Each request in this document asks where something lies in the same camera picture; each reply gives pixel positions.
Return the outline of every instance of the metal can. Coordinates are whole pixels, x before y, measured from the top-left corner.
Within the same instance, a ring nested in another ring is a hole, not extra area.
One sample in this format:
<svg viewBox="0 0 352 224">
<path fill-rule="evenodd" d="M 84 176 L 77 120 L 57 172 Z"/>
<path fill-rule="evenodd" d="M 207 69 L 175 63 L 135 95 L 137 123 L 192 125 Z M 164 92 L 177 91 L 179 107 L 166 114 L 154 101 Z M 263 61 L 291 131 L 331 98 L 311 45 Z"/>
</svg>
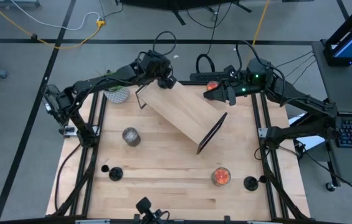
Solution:
<svg viewBox="0 0 352 224">
<path fill-rule="evenodd" d="M 216 186 L 223 186 L 230 182 L 231 180 L 231 173 L 224 167 L 217 168 L 212 173 L 212 182 Z"/>
<path fill-rule="evenodd" d="M 139 145 L 139 143 L 141 142 L 140 135 L 138 134 L 135 128 L 126 128 L 123 131 L 122 136 L 123 140 L 125 140 L 125 142 L 132 147 Z"/>
</svg>

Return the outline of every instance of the white cable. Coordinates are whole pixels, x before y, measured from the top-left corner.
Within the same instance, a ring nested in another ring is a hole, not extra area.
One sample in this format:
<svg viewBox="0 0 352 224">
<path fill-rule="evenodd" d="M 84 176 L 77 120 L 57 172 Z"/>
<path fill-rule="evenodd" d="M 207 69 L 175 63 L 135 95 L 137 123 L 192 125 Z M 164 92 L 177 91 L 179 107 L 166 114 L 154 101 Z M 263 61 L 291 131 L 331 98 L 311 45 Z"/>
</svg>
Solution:
<svg viewBox="0 0 352 224">
<path fill-rule="evenodd" d="M 34 21 L 42 24 L 42 25 L 46 25 L 46 26 L 51 26 L 51 27 L 56 27 L 56 28 L 64 28 L 66 30 L 70 30 L 70 31 L 77 31 L 77 30 L 80 30 L 82 27 L 83 27 L 83 24 L 84 24 L 84 20 L 86 19 L 86 17 L 90 14 L 96 14 L 98 15 L 98 19 L 99 20 L 101 18 L 100 14 L 97 13 L 97 12 L 89 12 L 87 13 L 86 15 L 84 15 L 84 18 L 83 18 L 83 21 L 82 21 L 82 25 L 80 25 L 79 28 L 77 29 L 71 29 L 71 28 L 68 28 L 68 27 L 63 27 L 63 26 L 56 26 L 56 25 L 52 25 L 52 24 L 46 24 L 45 22 L 41 22 L 41 21 L 38 21 L 37 19 L 34 19 L 31 15 L 29 15 L 25 10 L 23 10 L 21 7 L 19 7 L 15 2 L 14 0 L 11 0 L 12 3 L 14 3 L 14 5 L 19 9 L 21 10 L 24 14 L 26 14 L 27 16 L 29 16 L 31 19 L 33 19 Z"/>
</svg>

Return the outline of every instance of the wooden tabletop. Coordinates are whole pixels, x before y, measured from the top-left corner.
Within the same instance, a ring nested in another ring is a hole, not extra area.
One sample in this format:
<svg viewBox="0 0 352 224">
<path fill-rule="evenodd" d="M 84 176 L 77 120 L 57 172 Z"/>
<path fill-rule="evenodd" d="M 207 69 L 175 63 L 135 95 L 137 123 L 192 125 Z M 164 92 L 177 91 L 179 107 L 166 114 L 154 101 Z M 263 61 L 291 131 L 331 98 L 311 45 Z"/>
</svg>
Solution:
<svg viewBox="0 0 352 224">
<path fill-rule="evenodd" d="M 189 86 L 203 97 L 204 86 Z M 89 218 L 132 219 L 138 213 L 135 205 L 148 197 L 152 210 L 170 212 L 170 219 L 182 220 L 270 220 L 265 185 L 260 184 L 255 192 L 244 188 L 247 176 L 263 175 L 261 161 L 254 158 L 258 148 L 255 117 L 250 97 L 237 98 L 235 106 L 219 101 L 209 103 L 221 112 L 228 112 L 224 124 L 204 150 L 197 155 L 196 143 L 161 117 L 149 106 L 140 109 L 134 91 L 127 102 L 115 105 L 107 103 L 103 130 L 101 132 L 97 165 L 88 211 Z M 88 118 L 92 97 L 86 99 L 80 114 Z M 273 126 L 287 127 L 285 108 L 268 103 Z M 98 119 L 99 107 L 95 116 Z M 264 117 L 260 114 L 262 126 Z M 122 139 L 122 132 L 134 127 L 141 136 L 137 147 L 129 147 Z M 78 144 L 77 138 L 65 139 L 59 166 Z M 293 149 L 291 140 L 281 143 Z M 81 149 L 66 163 L 60 178 L 59 205 L 67 198 L 75 185 Z M 300 175 L 298 161 L 290 152 L 278 150 L 278 162 L 283 187 L 298 208 L 307 216 L 307 200 Z M 112 182 L 101 166 L 121 167 L 124 176 Z M 211 174 L 225 167 L 231 172 L 231 181 L 222 187 L 211 182 Z M 273 188 L 277 215 L 280 217 L 278 194 Z M 82 207 L 84 190 L 79 197 L 78 212 Z M 54 212 L 54 187 L 47 214 Z"/>
</svg>

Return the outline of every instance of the wooden board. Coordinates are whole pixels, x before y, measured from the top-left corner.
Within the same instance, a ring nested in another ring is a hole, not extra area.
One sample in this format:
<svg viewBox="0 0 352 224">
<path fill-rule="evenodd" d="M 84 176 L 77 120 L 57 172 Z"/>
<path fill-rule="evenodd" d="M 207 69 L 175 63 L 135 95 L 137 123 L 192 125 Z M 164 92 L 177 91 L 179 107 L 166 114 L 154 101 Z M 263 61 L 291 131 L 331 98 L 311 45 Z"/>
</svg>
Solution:
<svg viewBox="0 0 352 224">
<path fill-rule="evenodd" d="M 203 99 L 204 86 L 188 88 Z M 237 98 L 235 106 L 208 102 L 229 115 L 199 155 L 196 155 L 196 143 L 156 111 L 149 106 L 141 110 L 135 95 L 120 105 L 108 103 L 88 217 L 131 219 L 138 213 L 136 203 L 148 197 L 152 210 L 169 210 L 171 219 L 223 220 L 224 215 L 230 215 L 232 220 L 270 220 L 265 185 L 260 184 L 255 192 L 243 186 L 245 177 L 263 174 L 261 162 L 253 156 L 258 140 L 251 98 Z M 87 119 L 85 105 L 81 114 Z M 285 108 L 269 103 L 269 110 L 273 125 L 287 126 Z M 127 127 L 139 131 L 139 146 L 128 147 L 122 140 L 121 133 Z M 76 139 L 65 140 L 60 163 L 77 144 Z M 284 141 L 282 146 L 293 149 L 291 141 Z M 300 210 L 310 216 L 296 157 L 281 150 L 277 154 L 284 189 Z M 74 187 L 79 155 L 70 158 L 62 171 L 60 203 Z M 105 164 L 122 167 L 123 179 L 110 181 L 108 174 L 100 171 Z M 220 166 L 230 170 L 232 180 L 216 187 L 211 183 L 211 174 Z M 47 213 L 54 211 L 53 201 L 54 191 Z"/>
<path fill-rule="evenodd" d="M 154 81 L 138 96 L 196 144 L 201 143 L 222 116 L 220 111 L 179 82 L 169 90 L 160 88 Z"/>
</svg>

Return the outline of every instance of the gray carpet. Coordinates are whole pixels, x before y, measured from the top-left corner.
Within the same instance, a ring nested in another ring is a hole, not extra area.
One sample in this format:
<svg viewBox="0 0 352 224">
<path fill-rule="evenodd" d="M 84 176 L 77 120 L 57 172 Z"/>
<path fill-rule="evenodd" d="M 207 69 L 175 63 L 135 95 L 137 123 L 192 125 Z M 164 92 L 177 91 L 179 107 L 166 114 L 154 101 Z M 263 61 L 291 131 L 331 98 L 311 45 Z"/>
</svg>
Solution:
<svg viewBox="0 0 352 224">
<path fill-rule="evenodd" d="M 119 10 L 110 0 L 102 0 L 106 13 Z M 27 7 L 27 11 L 44 22 L 61 24 L 70 0 L 40 0 L 41 7 Z M 352 13 L 352 0 L 343 0 Z M 251 8 L 251 14 L 232 6 L 229 15 L 216 30 L 215 39 L 253 39 L 265 1 L 241 1 Z M 220 16 L 228 4 L 223 5 Z M 15 7 L 2 8 L 14 21 L 41 38 L 56 39 L 59 29 L 46 27 L 27 18 Z M 70 18 L 70 27 L 77 27 L 85 13 L 101 13 L 98 0 L 77 0 Z M 191 15 L 211 25 L 211 14 L 204 9 L 192 9 Z M 172 12 L 125 6 L 124 11 L 107 18 L 106 26 L 96 39 L 152 39 L 163 30 L 173 31 L 179 39 L 209 39 L 211 31 L 202 28 L 180 12 L 187 25 L 181 26 Z M 83 39 L 96 28 L 95 16 L 90 16 L 82 30 L 67 31 L 66 39 Z M 343 16 L 336 0 L 313 2 L 272 1 L 260 31 L 259 40 L 319 40 L 329 37 L 343 23 Z M 0 16 L 0 38 L 27 38 L 21 31 Z M 161 45 L 165 51 L 170 45 Z M 97 76 L 95 70 L 115 70 L 130 63 L 141 50 L 151 45 L 84 45 L 73 50 L 60 50 L 49 83 L 63 89 L 77 80 Z M 187 80 L 195 69 L 195 58 L 207 51 L 207 45 L 181 45 L 170 55 L 174 73 L 179 80 Z M 256 46 L 259 55 L 274 64 L 280 64 L 310 51 L 309 46 Z M 38 86 L 46 70 L 52 49 L 42 44 L 0 44 L 0 69 L 9 72 L 7 79 L 0 79 L 0 192 L 14 158 Z M 248 48 L 241 47 L 242 58 L 247 58 Z M 233 64 L 237 66 L 234 46 L 213 45 L 211 57 L 218 70 Z M 288 77 L 294 82 L 312 60 Z M 300 62 L 283 68 L 289 73 Z M 208 71 L 203 62 L 201 71 Z M 318 67 L 313 64 L 297 81 L 302 92 L 324 99 L 325 89 Z M 287 107 L 289 115 L 301 111 Z M 14 181 L 2 220 L 43 217 L 54 181 L 55 170 L 62 147 L 58 125 L 44 107 L 38 112 L 19 172 Z M 352 189 L 343 184 L 335 192 L 328 192 L 325 183 L 330 175 L 308 158 L 301 161 L 301 173 L 307 200 L 313 218 L 323 221 L 352 223 Z"/>
</svg>

